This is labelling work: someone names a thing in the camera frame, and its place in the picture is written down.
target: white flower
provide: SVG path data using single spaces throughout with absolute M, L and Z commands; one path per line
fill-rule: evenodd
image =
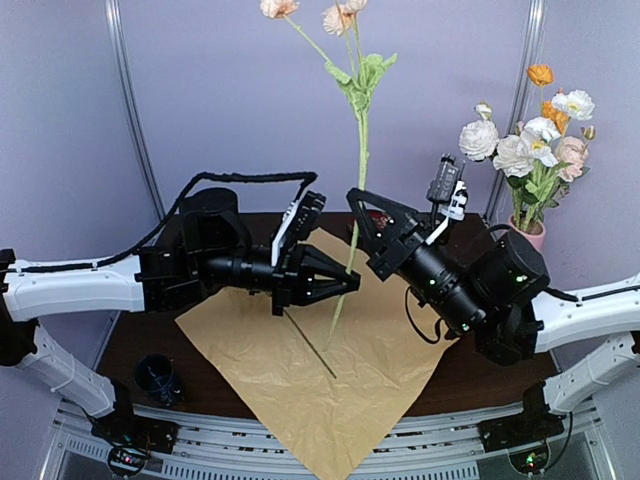
M 533 158 L 518 154 L 521 142 L 519 136 L 509 135 L 498 143 L 498 155 L 493 159 L 493 166 L 507 177 L 524 177 L 533 170 Z
M 577 120 L 590 120 L 595 108 L 591 97 L 583 90 L 574 90 L 568 95 L 556 93 L 551 99 L 551 106 Z
M 542 138 L 547 143 L 560 138 L 560 132 L 553 120 L 544 117 L 536 117 L 533 120 L 529 120 L 525 124 L 524 130 L 529 130 L 536 137 Z
M 493 154 L 498 137 L 498 129 L 493 122 L 476 120 L 462 129 L 460 150 L 471 160 L 479 162 Z
M 553 167 L 558 163 L 556 157 L 551 153 L 551 147 L 542 138 L 526 128 L 520 134 L 520 143 L 518 143 L 516 150 L 518 156 L 537 158 L 547 167 Z
M 340 11 L 338 11 L 338 7 L 334 5 L 324 12 L 323 26 L 329 35 L 341 36 L 349 30 L 353 22 L 353 14 L 347 11 L 347 7 L 345 5 L 339 5 L 339 7 Z
M 266 17 L 282 18 L 295 12 L 298 9 L 298 5 L 299 2 L 294 2 L 293 0 L 262 0 L 260 9 Z
M 480 115 L 481 119 L 491 120 L 491 114 L 493 113 L 493 109 L 491 108 L 491 105 L 489 105 L 487 102 L 480 102 L 478 105 L 474 107 L 474 110 L 478 115 Z
M 347 0 L 347 12 L 358 13 L 362 10 L 369 0 Z

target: orange flower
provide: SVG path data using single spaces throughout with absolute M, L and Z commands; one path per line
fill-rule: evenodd
M 567 123 L 569 123 L 569 115 L 561 112 L 556 108 L 553 108 L 553 105 L 551 105 L 551 100 L 549 100 L 548 102 L 544 102 L 542 106 L 542 116 L 555 123 L 558 131 L 564 134 L 564 131 L 567 128 Z
M 527 74 L 531 81 L 539 87 L 553 83 L 553 70 L 547 65 L 531 65 L 527 69 Z

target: flower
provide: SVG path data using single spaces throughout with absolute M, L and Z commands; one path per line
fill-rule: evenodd
M 347 0 L 347 12 L 349 13 L 358 13 L 362 10 L 369 0 Z
M 262 0 L 260 9 L 266 17 L 282 18 L 295 12 L 298 9 L 298 5 L 299 3 L 293 0 Z
M 546 167 L 553 167 L 558 163 L 547 142 L 530 130 L 525 128 L 520 134 L 520 140 L 516 146 L 518 156 L 536 158 Z
M 509 135 L 498 143 L 498 155 L 493 159 L 493 166 L 507 177 L 524 177 L 533 170 L 533 158 L 518 154 L 520 142 L 519 136 Z
M 561 162 L 570 163 L 568 167 L 558 172 L 558 176 L 565 182 L 573 182 L 582 176 L 584 161 L 589 156 L 589 150 L 582 140 L 575 137 L 565 137 L 558 142 L 556 155 Z
M 324 12 L 323 26 L 329 35 L 342 36 L 349 30 L 353 22 L 353 14 L 347 10 L 345 5 L 338 5 L 328 8 Z
M 493 154 L 498 144 L 498 129 L 490 120 L 476 120 L 462 129 L 460 150 L 479 162 Z
M 556 128 L 560 133 L 564 133 L 567 129 L 567 124 L 569 123 L 569 115 L 553 108 L 553 105 L 551 105 L 551 100 L 547 100 L 546 102 L 544 102 L 542 106 L 542 116 L 551 120 L 556 125 Z
M 529 130 L 536 137 L 542 138 L 547 143 L 560 138 L 560 132 L 558 132 L 555 124 L 548 118 L 544 117 L 536 117 L 529 120 L 525 124 L 524 130 Z
M 480 118 L 482 118 L 483 120 L 491 120 L 493 109 L 487 102 L 480 102 L 474 107 L 474 110 L 478 115 L 480 115 Z
M 589 141 L 595 140 L 596 138 L 596 127 L 593 125 L 589 125 L 587 128 L 581 127 L 580 131 L 582 132 L 582 136 Z
M 531 65 L 527 69 L 527 75 L 538 87 L 553 83 L 553 70 L 547 65 Z
M 551 99 L 551 105 L 577 120 L 591 119 L 591 112 L 595 108 L 591 97 L 584 90 L 574 90 L 568 95 L 556 93 Z

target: vase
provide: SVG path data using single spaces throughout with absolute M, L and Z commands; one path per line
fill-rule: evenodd
M 542 253 L 542 247 L 544 245 L 544 238 L 547 235 L 547 229 L 544 228 L 544 223 L 536 222 L 533 233 L 526 233 L 516 227 L 513 223 L 513 215 L 509 217 L 509 221 L 507 222 L 511 227 L 513 227 L 520 235 L 529 240 L 529 243 L 533 245 L 538 252 Z

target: wrapping paper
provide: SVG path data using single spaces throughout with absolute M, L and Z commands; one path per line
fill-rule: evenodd
M 318 230 L 310 243 L 346 263 L 349 247 Z M 362 275 L 327 345 L 336 298 L 271 316 L 271 299 L 224 289 L 176 321 L 267 429 L 314 475 L 344 479 L 388 434 L 452 344 L 428 345 L 404 311 L 406 283 L 382 283 L 358 251 Z M 437 315 L 410 307 L 434 337 Z

